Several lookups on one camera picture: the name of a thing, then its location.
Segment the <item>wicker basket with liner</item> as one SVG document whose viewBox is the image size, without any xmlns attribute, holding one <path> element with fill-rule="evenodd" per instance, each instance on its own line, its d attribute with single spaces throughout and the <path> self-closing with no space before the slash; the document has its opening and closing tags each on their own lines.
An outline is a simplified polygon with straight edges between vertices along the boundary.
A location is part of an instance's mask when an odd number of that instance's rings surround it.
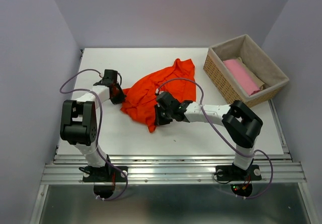
<svg viewBox="0 0 322 224">
<path fill-rule="evenodd" d="M 204 71 L 227 103 L 253 107 L 271 100 L 289 78 L 247 34 L 211 46 Z"/>
</svg>

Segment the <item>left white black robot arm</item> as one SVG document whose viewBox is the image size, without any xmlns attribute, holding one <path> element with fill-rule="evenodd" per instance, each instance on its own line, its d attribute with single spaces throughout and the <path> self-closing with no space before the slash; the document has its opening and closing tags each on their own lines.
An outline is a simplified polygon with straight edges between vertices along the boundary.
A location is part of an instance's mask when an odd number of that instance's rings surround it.
<svg viewBox="0 0 322 224">
<path fill-rule="evenodd" d="M 99 73 L 99 81 L 91 89 L 73 89 L 71 92 L 82 92 L 74 100 L 65 100 L 62 104 L 60 138 L 74 146 L 85 157 L 87 165 L 80 167 L 85 182 L 106 181 L 117 173 L 127 177 L 127 171 L 115 167 L 99 146 L 103 114 L 103 103 L 110 101 L 114 105 L 125 101 L 121 88 L 122 77 L 119 72 L 106 69 Z"/>
</svg>

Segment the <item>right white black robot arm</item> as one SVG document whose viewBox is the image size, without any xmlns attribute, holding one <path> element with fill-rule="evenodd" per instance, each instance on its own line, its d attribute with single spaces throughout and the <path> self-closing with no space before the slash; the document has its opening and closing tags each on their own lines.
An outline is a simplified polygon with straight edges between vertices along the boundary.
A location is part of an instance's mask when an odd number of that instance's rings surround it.
<svg viewBox="0 0 322 224">
<path fill-rule="evenodd" d="M 155 125 L 177 122 L 202 122 L 223 126 L 236 144 L 232 174 L 242 179 L 250 172 L 254 147 L 263 121 L 244 102 L 235 100 L 230 105 L 203 105 L 191 100 L 179 102 L 169 92 L 156 95 Z"/>
</svg>

